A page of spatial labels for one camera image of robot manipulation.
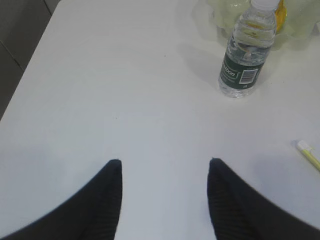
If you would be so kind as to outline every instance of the pen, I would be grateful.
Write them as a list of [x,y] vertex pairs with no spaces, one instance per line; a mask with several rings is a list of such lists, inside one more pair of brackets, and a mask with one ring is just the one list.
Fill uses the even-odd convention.
[[296,148],[320,172],[320,162],[312,155],[312,147],[310,147],[304,140],[301,140],[296,144]]

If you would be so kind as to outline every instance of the table surface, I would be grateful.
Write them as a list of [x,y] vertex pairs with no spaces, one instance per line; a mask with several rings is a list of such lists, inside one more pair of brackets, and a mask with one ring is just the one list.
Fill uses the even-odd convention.
[[0,237],[123,163],[116,240],[212,240],[207,174],[222,158],[320,228],[320,37],[273,50],[256,91],[223,96],[226,40],[206,0],[64,0],[0,122]]

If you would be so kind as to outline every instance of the water bottle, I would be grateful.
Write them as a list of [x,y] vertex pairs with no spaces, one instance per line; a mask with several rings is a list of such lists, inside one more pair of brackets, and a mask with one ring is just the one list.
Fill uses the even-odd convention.
[[220,90],[226,96],[243,98],[254,90],[275,40],[278,4],[279,0],[251,0],[237,20],[219,76]]

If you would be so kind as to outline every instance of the green label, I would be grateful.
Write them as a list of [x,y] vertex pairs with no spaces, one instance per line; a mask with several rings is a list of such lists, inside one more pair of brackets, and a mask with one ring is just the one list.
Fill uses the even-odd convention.
[[220,77],[226,85],[233,89],[248,89],[255,85],[263,65],[240,65],[225,54]]

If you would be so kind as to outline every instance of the barcode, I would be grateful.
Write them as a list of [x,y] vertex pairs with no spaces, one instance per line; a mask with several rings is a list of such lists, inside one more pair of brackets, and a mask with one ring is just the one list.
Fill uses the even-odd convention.
[[255,77],[257,75],[258,72],[258,68],[257,69],[253,69],[253,70],[243,70],[241,79],[239,84],[251,84],[254,82]]

